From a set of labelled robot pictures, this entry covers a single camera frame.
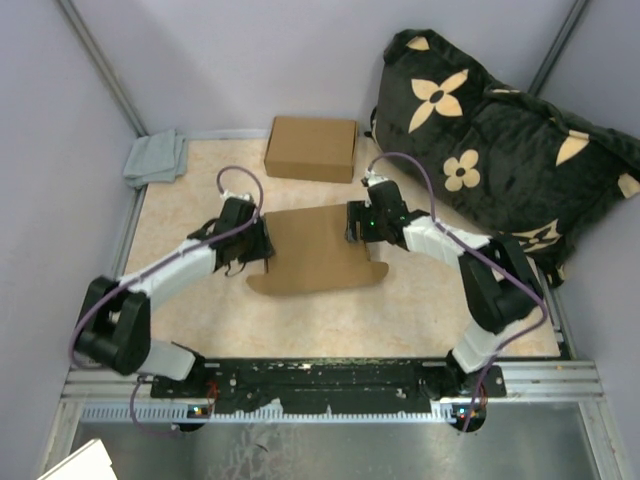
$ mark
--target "metal frame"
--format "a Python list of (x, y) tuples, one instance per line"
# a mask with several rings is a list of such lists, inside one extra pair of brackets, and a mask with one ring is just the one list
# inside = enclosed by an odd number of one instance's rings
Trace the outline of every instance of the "metal frame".
[[(98, 74), (118, 108), (125, 116), (131, 128), (138, 136), (148, 134), (139, 113), (135, 109), (130, 96), (118, 81), (113, 68), (102, 53), (99, 45), (89, 32), (80, 17), (72, 0), (54, 0), (67, 20), (70, 28), (78, 37), (94, 64)], [(589, 0), (576, 0), (567, 18), (549, 49), (545, 59), (529, 88), (529, 93), (537, 95), (544, 86), (550, 72), (558, 61), (568, 40), (571, 37), (580, 18), (584, 15)], [(223, 138), (256, 138), (267, 135), (266, 131), (243, 130), (221, 132), (193, 132), (188, 135), (191, 140), (223, 139)], [(134, 201), (128, 214), (128, 222), (119, 243), (118, 253), (112, 265), (112, 274), (121, 275), (126, 266), (127, 258), (133, 243), (138, 218), (142, 210), (146, 189), (136, 192)], [(580, 407), (584, 422), (585, 433), (589, 439), (594, 460), (601, 478), (631, 479), (624, 447), (618, 436), (614, 421), (608, 409), (602, 384), (595, 364), (591, 361), (578, 361), (575, 344), (572, 340), (562, 304), (555, 291), (549, 289), (544, 277), (542, 284), (544, 294), (549, 304), (551, 321), (554, 324), (558, 342), (566, 345), (565, 352), (571, 360), (533, 360), (509, 361), (499, 363), (503, 369), (504, 380), (508, 395), (505, 398), (491, 398), (490, 404), (510, 402), (571, 402)], [(54, 425), (48, 440), (47, 452), (42, 460), (42, 471), (51, 468), (69, 455), (73, 439), (83, 415), (101, 421), (128, 421), (123, 412), (128, 411), (128, 400), (136, 382), (135, 376), (121, 377), (111, 371), (96, 369), (80, 371), (71, 369), (62, 393)], [(183, 417), (184, 408), (190, 403), (202, 403), (204, 399), (158, 400), (150, 398), (151, 387), (143, 385), (139, 389), (136, 401), (136, 411), (140, 413), (141, 421), (153, 422), (156, 413), (164, 412), (161, 420), (169, 421), (172, 415)], [(433, 417), (408, 416), (377, 416), (369, 417), (368, 422), (376, 421), (447, 421), (445, 402), (434, 403)], [(353, 419), (330, 418), (315, 416), (313, 419), (293, 419), (295, 421), (339, 421), (346, 422)], [(282, 412), (256, 413), (255, 415), (221, 416), (213, 415), (210, 422), (243, 422), (243, 421), (287, 421)]]
[(89, 56), (89, 60), (96, 68), (98, 75), (111, 93), (111, 98), (116, 103), (129, 126), (139, 137), (148, 135), (149, 132), (140, 117), (140, 113), (135, 108), (130, 95), (118, 81), (113, 67), (102, 52), (102, 49), (91, 35), (80, 13), (76, 9), (72, 0), (54, 0), (60, 8), (62, 16), (67, 21), (69, 28), (78, 38), (80, 45)]

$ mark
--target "gray cloth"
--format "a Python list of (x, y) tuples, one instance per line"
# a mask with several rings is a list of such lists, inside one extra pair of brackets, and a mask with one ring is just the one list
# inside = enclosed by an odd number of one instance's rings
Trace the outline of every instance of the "gray cloth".
[(187, 147), (184, 135), (175, 130), (142, 137), (135, 141), (123, 176), (130, 187), (148, 183), (173, 183), (187, 171)]

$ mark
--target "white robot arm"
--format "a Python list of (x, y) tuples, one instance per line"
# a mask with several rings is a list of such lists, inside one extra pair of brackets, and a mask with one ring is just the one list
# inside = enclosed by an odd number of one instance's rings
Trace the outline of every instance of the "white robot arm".
[(174, 343), (152, 339), (152, 313), (233, 260), (244, 264), (274, 254), (261, 217), (242, 232), (215, 241), (251, 221), (255, 209), (249, 195), (227, 195), (220, 218), (205, 223), (162, 259), (119, 279), (93, 280), (80, 312), (74, 350), (122, 375), (138, 372), (185, 380), (201, 357)]
[(445, 232), (504, 268), (539, 296), (542, 289), (519, 243), (510, 237), (491, 238), (446, 225), (426, 212), (409, 212), (395, 182), (368, 171), (363, 179), (369, 199), (347, 205), (348, 241), (387, 241), (409, 252), (429, 255), (460, 271), (472, 321), (449, 352), (464, 374), (482, 369), (505, 340), (507, 325), (525, 318), (536, 303), (466, 252)]

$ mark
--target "floral pattern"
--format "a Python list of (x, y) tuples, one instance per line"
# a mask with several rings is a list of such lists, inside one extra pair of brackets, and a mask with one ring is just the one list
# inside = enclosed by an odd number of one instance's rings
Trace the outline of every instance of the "floral pattern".
[(544, 227), (536, 228), (528, 232), (512, 233), (511, 235), (520, 242), (525, 252), (542, 250), (549, 245), (553, 245), (562, 237), (562, 235), (558, 233), (558, 219), (555, 219)]
[(618, 177), (618, 188), (624, 198), (631, 198), (640, 193), (640, 182), (628, 173), (623, 173)]
[(462, 116), (462, 107), (460, 107), (456, 97), (451, 95), (451, 92), (467, 81), (468, 73), (469, 70), (454, 73), (441, 85), (431, 80), (411, 79), (413, 93), (420, 100), (424, 100), (424, 103), (418, 107), (413, 117), (411, 117), (409, 133), (426, 122), (434, 110), (445, 117)]
[(460, 156), (460, 160), (451, 157), (444, 162), (444, 174), (449, 177), (444, 182), (444, 187), (450, 192), (457, 192), (463, 186), (476, 187), (480, 183), (480, 172), (475, 167), (478, 163), (478, 152), (467, 150)]
[(407, 47), (424, 52), (429, 50), (429, 42), (424, 37), (414, 37), (407, 43)]
[(569, 130), (569, 136), (562, 142), (558, 156), (556, 157), (556, 167), (562, 165), (570, 158), (575, 157), (580, 151), (589, 144), (589, 134), (578, 132), (577, 130)]

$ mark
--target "flat cardboard piece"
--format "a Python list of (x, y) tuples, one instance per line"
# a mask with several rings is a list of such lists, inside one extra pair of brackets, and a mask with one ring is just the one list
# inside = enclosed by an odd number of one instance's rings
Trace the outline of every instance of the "flat cardboard piece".
[(358, 122), (276, 117), (264, 166), (270, 177), (351, 183)]
[(265, 295), (293, 295), (380, 282), (389, 271), (384, 262), (372, 262), (364, 243), (344, 238), (347, 206), (284, 210), (265, 214), (276, 254), (265, 263), (265, 273), (250, 275), (252, 290)]

